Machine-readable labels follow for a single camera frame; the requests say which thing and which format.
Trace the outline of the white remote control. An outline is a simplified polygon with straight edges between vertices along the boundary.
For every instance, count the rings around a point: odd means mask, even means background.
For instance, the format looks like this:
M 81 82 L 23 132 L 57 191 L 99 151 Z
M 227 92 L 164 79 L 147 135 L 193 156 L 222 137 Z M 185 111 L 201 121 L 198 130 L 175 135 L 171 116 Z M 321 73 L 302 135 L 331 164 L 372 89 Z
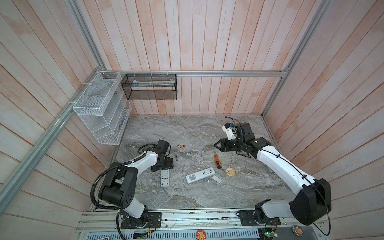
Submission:
M 216 174 L 213 167 L 198 171 L 196 173 L 190 174 L 186 176 L 186 180 L 188 184 L 203 180 L 208 177 L 212 177 Z
M 170 172 L 169 170 L 161 170 L 161 187 L 168 187 L 170 185 Z

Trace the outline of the orange handled screwdriver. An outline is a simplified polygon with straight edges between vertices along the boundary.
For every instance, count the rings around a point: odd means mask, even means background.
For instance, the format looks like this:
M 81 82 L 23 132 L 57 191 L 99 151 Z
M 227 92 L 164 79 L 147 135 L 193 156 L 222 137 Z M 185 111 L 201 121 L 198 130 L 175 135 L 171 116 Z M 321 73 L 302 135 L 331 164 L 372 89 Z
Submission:
M 219 160 L 219 156 L 216 154 L 216 147 L 213 145 L 213 152 L 214 152 L 214 158 L 215 158 L 215 163 L 218 169 L 222 168 L 221 161 Z

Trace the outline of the white battery cover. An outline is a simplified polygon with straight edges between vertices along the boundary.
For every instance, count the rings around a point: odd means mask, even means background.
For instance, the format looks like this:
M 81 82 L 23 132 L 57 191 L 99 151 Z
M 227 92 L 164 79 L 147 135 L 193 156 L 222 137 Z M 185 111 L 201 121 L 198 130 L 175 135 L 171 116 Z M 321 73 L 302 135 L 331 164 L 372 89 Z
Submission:
M 215 180 L 217 183 L 221 184 L 223 181 L 218 178 L 216 175 L 212 176 L 212 179 Z

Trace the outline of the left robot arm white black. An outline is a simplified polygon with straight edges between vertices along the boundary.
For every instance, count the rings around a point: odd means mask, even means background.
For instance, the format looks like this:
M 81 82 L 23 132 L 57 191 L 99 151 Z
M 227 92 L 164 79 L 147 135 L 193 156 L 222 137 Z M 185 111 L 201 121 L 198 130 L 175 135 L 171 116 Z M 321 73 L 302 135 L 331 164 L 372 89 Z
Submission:
M 148 224 L 148 208 L 135 198 L 138 176 L 148 168 L 152 172 L 174 167 L 171 146 L 164 140 L 139 148 L 139 156 L 123 163 L 112 163 L 91 187 L 92 204 L 99 209 L 115 210 L 120 216 L 133 221 L 135 227 Z

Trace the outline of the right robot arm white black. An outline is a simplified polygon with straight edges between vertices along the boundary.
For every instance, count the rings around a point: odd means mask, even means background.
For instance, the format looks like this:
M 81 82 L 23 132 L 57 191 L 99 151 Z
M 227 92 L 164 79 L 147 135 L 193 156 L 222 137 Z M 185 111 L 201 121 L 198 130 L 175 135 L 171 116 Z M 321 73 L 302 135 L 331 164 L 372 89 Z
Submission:
M 255 205 L 254 219 L 259 225 L 267 225 L 276 218 L 296 219 L 309 226 L 332 210 L 331 185 L 325 179 L 315 179 L 300 170 L 265 138 L 256 138 L 248 123 L 233 120 L 222 127 L 226 138 L 215 143 L 221 152 L 254 158 L 268 166 L 292 190 L 292 201 L 264 200 Z

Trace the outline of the round wooden coaster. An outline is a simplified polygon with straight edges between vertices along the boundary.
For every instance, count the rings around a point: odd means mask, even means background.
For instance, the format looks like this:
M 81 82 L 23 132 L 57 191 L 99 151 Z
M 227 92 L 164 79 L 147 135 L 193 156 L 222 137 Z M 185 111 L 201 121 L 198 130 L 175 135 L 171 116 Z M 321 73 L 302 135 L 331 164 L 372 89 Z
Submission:
M 234 177 L 236 175 L 236 170 L 233 168 L 227 168 L 226 169 L 226 174 L 230 177 Z

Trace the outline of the round badge right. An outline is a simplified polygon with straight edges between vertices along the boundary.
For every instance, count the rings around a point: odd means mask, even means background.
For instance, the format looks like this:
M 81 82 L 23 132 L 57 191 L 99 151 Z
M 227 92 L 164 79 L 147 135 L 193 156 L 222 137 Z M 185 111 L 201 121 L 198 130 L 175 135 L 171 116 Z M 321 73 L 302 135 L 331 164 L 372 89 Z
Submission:
M 292 227 L 292 231 L 293 231 L 294 235 L 297 236 L 297 237 L 302 237 L 303 236 L 303 229 L 300 226 L 298 226 L 298 225 L 294 225 Z

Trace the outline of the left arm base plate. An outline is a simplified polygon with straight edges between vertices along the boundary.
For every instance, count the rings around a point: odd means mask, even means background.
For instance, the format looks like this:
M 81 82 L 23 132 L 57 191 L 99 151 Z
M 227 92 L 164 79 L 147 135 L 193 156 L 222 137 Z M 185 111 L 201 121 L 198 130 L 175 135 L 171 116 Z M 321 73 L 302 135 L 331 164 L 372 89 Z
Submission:
M 159 229 L 162 223 L 162 213 L 143 213 L 139 218 L 133 218 L 131 216 L 124 217 L 121 223 L 121 228 L 125 229 Z

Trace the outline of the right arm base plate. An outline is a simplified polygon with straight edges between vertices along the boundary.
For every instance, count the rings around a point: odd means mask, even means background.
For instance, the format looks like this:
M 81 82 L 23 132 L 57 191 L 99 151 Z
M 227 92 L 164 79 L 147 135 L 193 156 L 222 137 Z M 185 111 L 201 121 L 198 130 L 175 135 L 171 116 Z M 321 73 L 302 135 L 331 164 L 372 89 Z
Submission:
M 240 218 L 242 226 L 281 225 L 279 218 L 269 219 L 259 210 L 241 210 L 237 212 L 237 216 Z

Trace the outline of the aluminium front rail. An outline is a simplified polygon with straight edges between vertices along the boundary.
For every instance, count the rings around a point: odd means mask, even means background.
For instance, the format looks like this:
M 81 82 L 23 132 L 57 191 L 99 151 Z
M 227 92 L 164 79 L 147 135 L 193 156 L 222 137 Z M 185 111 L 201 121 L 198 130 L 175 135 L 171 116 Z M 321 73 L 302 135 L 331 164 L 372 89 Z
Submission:
M 260 225 L 246 221 L 239 211 L 251 211 L 247 208 L 234 209 L 187 209 L 187 210 L 149 210 L 147 225 L 157 230 L 192 230 L 192 229 L 235 229 L 257 228 Z M 85 212 L 82 214 L 76 232 L 116 231 L 115 211 Z

